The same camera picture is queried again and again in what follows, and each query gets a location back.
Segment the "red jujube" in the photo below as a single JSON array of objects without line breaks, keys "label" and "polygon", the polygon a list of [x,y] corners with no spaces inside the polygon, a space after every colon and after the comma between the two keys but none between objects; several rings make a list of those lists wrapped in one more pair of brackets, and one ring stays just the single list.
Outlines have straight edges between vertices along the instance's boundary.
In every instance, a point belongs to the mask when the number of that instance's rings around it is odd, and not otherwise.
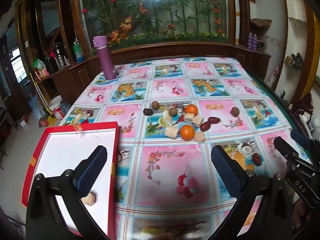
[{"label": "red jujube", "polygon": [[218,124],[220,121],[221,121],[220,118],[217,118],[217,117],[211,116],[211,117],[208,118],[208,122],[210,124],[212,124],[212,125],[213,124]]},{"label": "red jujube", "polygon": [[206,121],[206,122],[203,122],[201,125],[200,125],[200,130],[202,132],[205,132],[205,131],[208,131],[211,127],[211,123]]},{"label": "red jujube", "polygon": [[255,166],[260,166],[262,164],[262,160],[259,154],[253,153],[252,154],[252,162]]}]

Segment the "beige cake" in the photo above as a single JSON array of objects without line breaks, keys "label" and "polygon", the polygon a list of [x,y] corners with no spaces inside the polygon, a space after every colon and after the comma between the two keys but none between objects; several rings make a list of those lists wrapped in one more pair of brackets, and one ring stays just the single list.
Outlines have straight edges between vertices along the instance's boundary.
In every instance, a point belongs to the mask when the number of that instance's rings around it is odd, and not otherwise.
[{"label": "beige cake", "polygon": [[95,195],[90,192],[87,196],[82,197],[81,201],[85,205],[92,206],[95,204]]}]

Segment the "brown longan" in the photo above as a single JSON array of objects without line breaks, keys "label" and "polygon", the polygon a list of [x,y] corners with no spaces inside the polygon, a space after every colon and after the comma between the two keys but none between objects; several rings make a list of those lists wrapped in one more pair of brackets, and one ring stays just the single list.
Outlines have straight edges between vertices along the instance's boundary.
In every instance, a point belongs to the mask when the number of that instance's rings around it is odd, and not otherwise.
[{"label": "brown longan", "polygon": [[152,109],[158,110],[159,109],[159,103],[157,101],[153,101],[151,104]]},{"label": "brown longan", "polygon": [[178,111],[175,107],[171,107],[169,110],[168,110],[168,114],[172,117],[176,116],[178,114]]},{"label": "brown longan", "polygon": [[237,107],[233,107],[230,111],[231,115],[234,116],[234,117],[238,117],[239,114],[240,114],[240,111]]}]

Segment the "beige cake cube front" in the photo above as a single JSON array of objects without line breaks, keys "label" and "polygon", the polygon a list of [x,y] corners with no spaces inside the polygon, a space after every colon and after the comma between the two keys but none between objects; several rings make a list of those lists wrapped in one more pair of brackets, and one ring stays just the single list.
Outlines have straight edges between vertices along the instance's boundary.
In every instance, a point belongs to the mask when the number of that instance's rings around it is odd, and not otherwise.
[{"label": "beige cake cube front", "polygon": [[201,131],[195,132],[194,140],[200,144],[203,143],[205,140],[205,133]]}]

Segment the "beige cake cube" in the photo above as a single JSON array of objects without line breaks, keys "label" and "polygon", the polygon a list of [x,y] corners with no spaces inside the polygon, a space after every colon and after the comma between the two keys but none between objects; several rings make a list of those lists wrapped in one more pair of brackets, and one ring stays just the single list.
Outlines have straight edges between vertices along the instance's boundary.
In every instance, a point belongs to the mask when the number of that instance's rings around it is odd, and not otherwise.
[{"label": "beige cake cube", "polygon": [[205,133],[201,131],[195,132],[194,140],[200,144],[203,143],[205,140]]},{"label": "beige cake cube", "polygon": [[174,126],[168,126],[165,128],[165,136],[171,139],[176,139],[179,133],[179,129]]},{"label": "beige cake cube", "polygon": [[183,121],[189,124],[193,123],[193,120],[195,118],[195,114],[193,113],[185,113],[183,116]]},{"label": "beige cake cube", "polygon": [[203,117],[201,115],[197,115],[195,116],[195,118],[193,118],[192,124],[195,127],[199,128],[202,123],[203,123]]}]

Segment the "orange tangerine front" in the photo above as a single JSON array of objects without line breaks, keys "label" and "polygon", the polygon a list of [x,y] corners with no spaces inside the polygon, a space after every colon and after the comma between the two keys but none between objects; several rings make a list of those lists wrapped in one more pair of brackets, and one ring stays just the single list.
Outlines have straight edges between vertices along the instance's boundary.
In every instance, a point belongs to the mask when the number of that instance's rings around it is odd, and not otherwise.
[{"label": "orange tangerine front", "polygon": [[192,140],[195,136],[195,129],[191,125],[183,125],[180,129],[180,137],[183,140]]}]

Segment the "orange tangerine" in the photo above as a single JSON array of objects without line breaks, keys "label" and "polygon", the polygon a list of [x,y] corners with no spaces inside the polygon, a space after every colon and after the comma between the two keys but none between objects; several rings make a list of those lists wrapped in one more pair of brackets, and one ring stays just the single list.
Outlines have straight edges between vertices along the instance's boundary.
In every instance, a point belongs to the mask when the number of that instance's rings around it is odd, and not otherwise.
[{"label": "orange tangerine", "polygon": [[184,112],[197,116],[199,111],[196,105],[188,104],[187,106],[185,106]]},{"label": "orange tangerine", "polygon": [[180,129],[180,137],[183,140],[192,140],[195,136],[195,129],[191,125],[183,125]]}]

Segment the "orange tangerine back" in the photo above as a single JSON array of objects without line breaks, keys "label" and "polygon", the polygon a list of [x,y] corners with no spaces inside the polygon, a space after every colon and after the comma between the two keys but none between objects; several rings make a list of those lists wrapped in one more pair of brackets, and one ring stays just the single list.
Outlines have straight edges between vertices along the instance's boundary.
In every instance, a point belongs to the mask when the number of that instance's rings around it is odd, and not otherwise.
[{"label": "orange tangerine back", "polygon": [[199,111],[196,105],[188,104],[187,106],[185,106],[184,112],[197,116]]}]

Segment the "red white tray box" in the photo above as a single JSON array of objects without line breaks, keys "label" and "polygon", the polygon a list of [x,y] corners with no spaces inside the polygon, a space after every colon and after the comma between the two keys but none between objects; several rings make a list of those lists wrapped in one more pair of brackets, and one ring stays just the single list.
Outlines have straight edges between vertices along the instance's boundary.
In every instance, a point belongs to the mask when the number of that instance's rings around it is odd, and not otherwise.
[{"label": "red white tray box", "polygon": [[91,189],[95,203],[86,209],[101,230],[110,239],[116,239],[115,186],[120,129],[115,121],[82,124],[81,128],[80,132],[72,125],[45,129],[25,175],[21,202],[28,205],[31,185],[38,173],[45,177],[59,176],[67,169],[75,169],[97,146],[104,146],[107,161]]}]

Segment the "broom and dustpan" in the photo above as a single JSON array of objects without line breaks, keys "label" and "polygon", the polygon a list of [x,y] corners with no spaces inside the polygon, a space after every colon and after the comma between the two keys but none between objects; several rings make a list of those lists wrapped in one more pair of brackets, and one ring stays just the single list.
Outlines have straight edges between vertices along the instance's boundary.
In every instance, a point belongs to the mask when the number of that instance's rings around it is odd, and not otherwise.
[{"label": "broom and dustpan", "polygon": [[29,76],[35,87],[37,98],[40,100],[39,102],[39,104],[41,105],[40,112],[43,112],[39,120],[40,127],[44,127],[44,126],[53,127],[57,122],[57,118],[55,117],[53,112],[49,109],[48,102],[46,101],[44,95],[42,94],[42,91],[38,83],[34,80],[32,74],[29,74]]}]

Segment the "purple spray bottles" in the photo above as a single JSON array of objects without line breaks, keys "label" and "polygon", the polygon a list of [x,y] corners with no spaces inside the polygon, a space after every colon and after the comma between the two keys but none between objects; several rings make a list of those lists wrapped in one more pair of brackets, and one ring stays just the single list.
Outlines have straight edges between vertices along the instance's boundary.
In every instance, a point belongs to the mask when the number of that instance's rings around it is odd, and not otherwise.
[{"label": "purple spray bottles", "polygon": [[249,33],[247,48],[256,51],[258,45],[258,37],[256,34]]}]

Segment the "grey thermos jug floor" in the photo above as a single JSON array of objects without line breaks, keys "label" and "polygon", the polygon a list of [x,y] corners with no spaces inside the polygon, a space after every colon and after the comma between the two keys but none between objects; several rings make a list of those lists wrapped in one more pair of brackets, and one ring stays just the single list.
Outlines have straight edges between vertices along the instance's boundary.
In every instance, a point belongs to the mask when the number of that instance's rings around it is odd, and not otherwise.
[{"label": "grey thermos jug floor", "polygon": [[64,115],[67,115],[67,113],[70,110],[71,106],[67,102],[61,101],[60,108],[61,108],[62,113]]}]

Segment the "white plastic bucket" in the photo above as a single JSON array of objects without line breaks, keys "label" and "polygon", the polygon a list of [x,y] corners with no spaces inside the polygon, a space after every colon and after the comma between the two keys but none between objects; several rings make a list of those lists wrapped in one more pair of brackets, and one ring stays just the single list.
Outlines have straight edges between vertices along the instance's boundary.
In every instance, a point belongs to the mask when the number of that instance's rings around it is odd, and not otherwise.
[{"label": "white plastic bucket", "polygon": [[61,102],[62,97],[58,95],[49,103],[49,109],[52,112],[53,116],[57,118],[57,120],[63,120],[65,116],[61,108]]}]

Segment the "floral plastic tablecloth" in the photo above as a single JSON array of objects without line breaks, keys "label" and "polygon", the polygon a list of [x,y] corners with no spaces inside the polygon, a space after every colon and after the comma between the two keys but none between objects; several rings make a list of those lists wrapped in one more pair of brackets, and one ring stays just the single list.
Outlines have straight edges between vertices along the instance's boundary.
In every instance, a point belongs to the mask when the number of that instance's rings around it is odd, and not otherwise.
[{"label": "floral plastic tablecloth", "polygon": [[182,57],[117,65],[113,80],[95,75],[63,125],[115,121],[120,129],[117,239],[207,239],[235,199],[211,161],[220,145],[244,170],[284,173],[274,139],[292,122],[231,58]]}]

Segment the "wooden cabinet counter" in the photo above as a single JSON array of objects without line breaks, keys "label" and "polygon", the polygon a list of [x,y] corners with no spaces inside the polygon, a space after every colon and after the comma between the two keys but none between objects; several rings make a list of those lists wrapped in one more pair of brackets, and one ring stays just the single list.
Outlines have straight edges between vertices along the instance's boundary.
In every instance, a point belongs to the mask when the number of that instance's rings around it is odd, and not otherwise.
[{"label": "wooden cabinet counter", "polygon": [[[250,70],[255,76],[264,80],[271,55],[262,51],[252,51],[241,45],[216,42],[167,42],[155,43],[111,52],[112,62],[116,64],[136,63],[145,60],[165,59],[169,57],[231,57]],[[50,91],[45,85],[53,85],[56,92],[48,95],[52,98],[60,94],[68,104],[75,103],[85,88],[101,72],[98,56],[90,57],[82,63],[63,68],[38,82],[46,93]]]}]

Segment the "dark jujube far left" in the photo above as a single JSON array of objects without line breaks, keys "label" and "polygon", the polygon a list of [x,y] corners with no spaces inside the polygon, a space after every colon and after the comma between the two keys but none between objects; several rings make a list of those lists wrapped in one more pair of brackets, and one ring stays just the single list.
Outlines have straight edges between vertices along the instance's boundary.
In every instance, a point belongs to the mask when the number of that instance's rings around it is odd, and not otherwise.
[{"label": "dark jujube far left", "polygon": [[143,109],[143,113],[146,116],[151,116],[151,115],[153,115],[153,110],[150,108],[145,108],[145,109]]}]

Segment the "green water bottle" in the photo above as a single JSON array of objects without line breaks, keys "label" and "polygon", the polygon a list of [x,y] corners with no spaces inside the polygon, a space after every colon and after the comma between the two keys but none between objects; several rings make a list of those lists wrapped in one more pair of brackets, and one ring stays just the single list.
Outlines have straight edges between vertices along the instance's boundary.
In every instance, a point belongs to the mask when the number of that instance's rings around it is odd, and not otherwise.
[{"label": "green water bottle", "polygon": [[84,61],[85,58],[82,52],[82,48],[77,38],[73,42],[73,50],[75,53],[77,63]]}]

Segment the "purple thermos bottle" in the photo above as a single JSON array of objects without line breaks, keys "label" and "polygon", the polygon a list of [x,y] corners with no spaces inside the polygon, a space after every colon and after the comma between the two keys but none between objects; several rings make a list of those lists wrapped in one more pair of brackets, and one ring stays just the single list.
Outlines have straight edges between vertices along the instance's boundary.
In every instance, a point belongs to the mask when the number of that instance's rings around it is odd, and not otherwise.
[{"label": "purple thermos bottle", "polygon": [[99,56],[100,67],[103,71],[104,77],[107,80],[115,79],[117,74],[114,64],[111,59],[111,53],[108,47],[108,40],[106,36],[93,37],[93,46]]}]

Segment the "flower aquarium glass panel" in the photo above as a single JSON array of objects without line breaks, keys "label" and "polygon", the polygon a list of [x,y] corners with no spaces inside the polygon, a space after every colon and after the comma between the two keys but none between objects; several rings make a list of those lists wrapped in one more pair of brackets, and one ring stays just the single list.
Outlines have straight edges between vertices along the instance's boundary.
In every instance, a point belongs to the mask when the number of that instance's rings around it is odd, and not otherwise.
[{"label": "flower aquarium glass panel", "polygon": [[111,50],[165,42],[229,41],[228,0],[75,0],[89,53],[105,36]]}]

